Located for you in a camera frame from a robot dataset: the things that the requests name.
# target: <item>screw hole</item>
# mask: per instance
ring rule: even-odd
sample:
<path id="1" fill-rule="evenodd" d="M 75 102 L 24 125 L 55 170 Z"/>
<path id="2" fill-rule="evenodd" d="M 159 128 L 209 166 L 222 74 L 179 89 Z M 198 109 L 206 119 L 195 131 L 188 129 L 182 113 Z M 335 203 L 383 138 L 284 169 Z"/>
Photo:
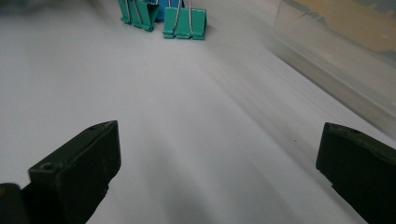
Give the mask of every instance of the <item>screw hole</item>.
<path id="1" fill-rule="evenodd" d="M 54 165 L 53 165 L 52 163 L 48 162 L 48 163 L 42 164 L 42 165 L 40 166 L 40 168 L 41 168 L 42 170 L 50 171 L 50 170 L 53 170 L 55 167 L 54 167 Z"/>

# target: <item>clear plastic box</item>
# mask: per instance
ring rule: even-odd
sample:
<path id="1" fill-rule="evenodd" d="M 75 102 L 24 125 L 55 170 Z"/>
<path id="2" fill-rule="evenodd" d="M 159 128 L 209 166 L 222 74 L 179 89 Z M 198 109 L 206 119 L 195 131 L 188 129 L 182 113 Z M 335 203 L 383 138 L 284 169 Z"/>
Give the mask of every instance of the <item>clear plastic box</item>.
<path id="1" fill-rule="evenodd" d="M 396 1 L 284 0 L 276 53 L 396 138 Z"/>

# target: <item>green binder clip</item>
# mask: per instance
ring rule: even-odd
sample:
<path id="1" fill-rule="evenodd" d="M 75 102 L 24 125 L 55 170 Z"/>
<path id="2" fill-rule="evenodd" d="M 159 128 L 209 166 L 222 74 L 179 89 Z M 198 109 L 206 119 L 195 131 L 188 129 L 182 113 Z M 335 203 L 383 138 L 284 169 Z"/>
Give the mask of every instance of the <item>green binder clip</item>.
<path id="1" fill-rule="evenodd" d="M 158 4 L 144 0 L 119 0 L 119 5 L 123 22 L 146 31 L 153 30 L 153 24 L 160 9 Z"/>
<path id="2" fill-rule="evenodd" d="M 165 39 L 189 39 L 204 40 L 206 29 L 206 9 L 181 7 L 181 0 L 177 8 L 167 7 L 165 10 L 165 25 L 163 37 Z"/>

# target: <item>binder clip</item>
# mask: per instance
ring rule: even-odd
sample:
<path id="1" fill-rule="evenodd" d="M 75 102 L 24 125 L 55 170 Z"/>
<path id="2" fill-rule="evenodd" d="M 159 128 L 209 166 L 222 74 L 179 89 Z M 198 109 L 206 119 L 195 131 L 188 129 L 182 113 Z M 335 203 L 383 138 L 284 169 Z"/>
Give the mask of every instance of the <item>binder clip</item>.
<path id="1" fill-rule="evenodd" d="M 178 1 L 177 8 L 167 7 L 165 10 L 165 25 L 163 27 L 163 37 L 165 39 L 194 40 L 205 39 L 206 28 L 206 9 L 191 8 L 191 0 L 189 8 L 181 8 L 181 0 Z"/>
<path id="2" fill-rule="evenodd" d="M 178 4 L 178 0 L 152 0 L 152 2 L 160 5 L 160 10 L 155 21 L 165 21 L 165 9 L 167 7 L 177 7 Z M 181 1 L 181 7 L 184 7 L 183 0 Z"/>
<path id="3" fill-rule="evenodd" d="M 145 0 L 119 0 L 119 4 L 123 22 L 146 31 L 153 30 L 153 23 L 160 9 L 158 4 Z"/>

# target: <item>white surface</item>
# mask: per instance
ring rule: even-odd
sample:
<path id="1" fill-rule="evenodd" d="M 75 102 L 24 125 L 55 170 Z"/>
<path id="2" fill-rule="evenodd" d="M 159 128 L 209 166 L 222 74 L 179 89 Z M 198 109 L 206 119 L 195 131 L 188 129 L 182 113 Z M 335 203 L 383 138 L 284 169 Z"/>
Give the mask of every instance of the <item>white surface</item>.
<path id="1" fill-rule="evenodd" d="M 0 14 L 1 182 L 116 119 L 121 170 L 89 223 L 363 223 L 315 169 L 323 124 L 395 142 L 266 49 L 272 5 L 193 4 L 205 41 L 122 24 L 116 1 Z"/>

